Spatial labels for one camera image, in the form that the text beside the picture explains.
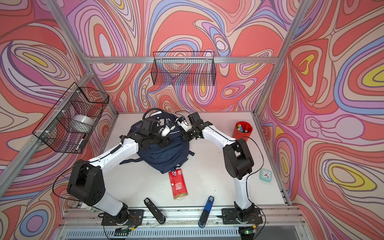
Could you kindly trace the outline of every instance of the colorful wall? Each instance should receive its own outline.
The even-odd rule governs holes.
[[[64,3],[89,56],[153,56],[206,51],[216,56],[277,56],[297,1],[107,1]],[[118,111],[250,111],[271,64],[219,64],[216,85],[153,86],[151,64],[97,64]]]
[[[384,239],[384,2],[316,0],[258,113],[315,239]]]
[[[0,23],[1,174],[84,69],[44,1],[1,1]],[[74,203],[52,194],[53,181],[75,160],[97,155],[112,118],[106,109],[83,154],[38,149],[0,198],[0,240],[49,239]],[[59,179],[55,192],[65,195],[67,182]]]

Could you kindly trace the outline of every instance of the black wire basket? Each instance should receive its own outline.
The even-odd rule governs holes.
[[[77,87],[48,127],[36,131],[43,119],[33,134],[55,152],[82,153],[108,102],[106,93]]]
[[[215,85],[215,53],[212,51],[159,51],[153,52],[153,56],[154,85]]]

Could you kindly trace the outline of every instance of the red cup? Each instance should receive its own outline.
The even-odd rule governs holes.
[[[243,128],[244,132],[241,132],[240,130],[237,129],[237,125],[239,125],[239,124]],[[236,139],[240,139],[242,137],[245,137],[243,139],[248,141],[247,137],[251,136],[252,130],[253,130],[253,127],[249,123],[247,123],[247,122],[237,122],[236,125],[235,125],[235,129],[233,130],[232,137],[236,138]]]

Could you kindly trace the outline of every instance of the metal vent grille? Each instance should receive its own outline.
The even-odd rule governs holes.
[[[172,227],[172,228],[137,228],[133,232],[116,233],[114,228],[106,228],[109,238],[188,238],[188,237],[239,237],[238,227]],[[69,229],[65,239],[106,239],[101,228]]]
[[[109,238],[113,238],[115,229],[105,229],[105,233]],[[106,239],[104,230],[101,228],[76,228],[69,229],[65,239]]]
[[[183,227],[136,229],[127,238],[238,237],[238,227]]]

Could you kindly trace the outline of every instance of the black cable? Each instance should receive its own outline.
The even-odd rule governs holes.
[[[211,126],[208,126],[210,129],[212,129],[212,131],[216,132],[217,134],[219,134],[220,136],[222,136],[223,138],[227,139],[228,141],[231,141],[231,142],[235,142],[237,141],[237,139],[235,140],[229,140],[228,138],[226,138],[225,136],[223,136],[221,133],[217,132],[215,129],[211,128]]]
[[[181,115],[179,112],[187,112],[189,115],[191,115],[191,113],[188,112],[187,110],[176,111],[175,114],[177,114],[177,115]]]
[[[53,194],[56,195],[56,196],[59,197],[59,198],[62,198],[62,199],[66,199],[66,200],[76,200],[76,199],[70,199],[70,198],[66,198],[66,197],[62,197],[62,196],[57,195],[57,194],[55,193],[55,184],[56,184],[57,180],[59,179],[59,177],[61,177],[61,175],[63,175],[66,171],[68,171],[68,170],[70,170],[70,169],[72,169],[72,168],[74,168],[74,167],[76,167],[76,166],[81,166],[81,165],[88,164],[88,163],[92,163],[92,162],[85,162],[85,163],[82,163],[82,164],[74,165],[74,166],[68,168],[67,170],[65,170],[64,172],[62,172],[62,173],[56,178],[56,180],[53,182],[53,185],[52,185],[52,192],[53,192]]]
[[[150,111],[153,111],[153,110],[158,110],[158,111],[160,111],[160,112],[163,114],[163,117],[165,118],[165,116],[164,116],[164,110],[163,110],[163,109],[160,109],[160,108],[150,108],[150,109],[148,109],[148,110],[143,114],[143,119],[145,118],[145,116],[147,115],[147,113],[149,113]]]
[[[104,225],[103,225],[103,230],[104,230],[104,234],[105,234],[105,236],[108,238],[108,240],[111,240],[111,239],[108,237],[107,232],[105,231],[105,227],[104,227]]]
[[[256,206],[256,207],[257,207],[258,209],[260,209],[260,211],[263,213],[264,218],[265,218],[265,221],[264,221],[263,227],[260,229],[260,231],[257,232],[256,236],[254,236],[252,240],[254,240],[254,239],[261,233],[261,231],[264,229],[264,227],[265,227],[265,223],[266,223],[266,216],[265,216],[263,210],[262,210],[261,208],[259,208],[258,206]]]
[[[108,156],[109,154],[111,154],[112,152],[109,152],[107,155],[105,155],[104,157],[101,157],[100,160],[102,160],[103,158],[105,158],[106,156]]]
[[[221,219],[226,219],[226,220],[236,220],[236,218],[227,218],[227,217],[224,217],[224,216],[217,216],[218,218],[221,218]]]
[[[104,214],[105,214],[105,212],[101,212],[101,213],[99,213],[97,216],[98,216],[99,218],[104,218]],[[104,225],[103,225],[103,230],[104,230],[104,234],[105,234],[105,236],[108,238],[108,240],[111,240],[111,239],[108,237],[107,232],[105,231],[105,227],[104,227]]]
[[[264,166],[264,156],[263,156],[262,151],[261,151],[260,148],[259,148],[259,145],[257,145],[257,143],[256,143],[252,138],[250,138],[250,137],[247,137],[247,138],[251,139],[251,140],[256,144],[256,146],[257,146],[257,148],[259,149],[259,152],[260,152],[260,154],[261,154],[261,156],[262,156],[262,159],[263,159],[263,164],[262,164],[262,166],[261,166],[256,172],[253,172],[253,173],[249,174],[248,177],[247,177],[246,180],[245,180],[245,190],[246,190],[246,192],[247,192],[247,198],[248,198],[248,200],[251,202],[251,200],[249,199],[249,195],[248,195],[248,184],[247,184],[247,182],[248,182],[248,178],[249,178],[252,174],[257,173],[258,171],[260,171],[260,170],[263,168],[263,166]]]

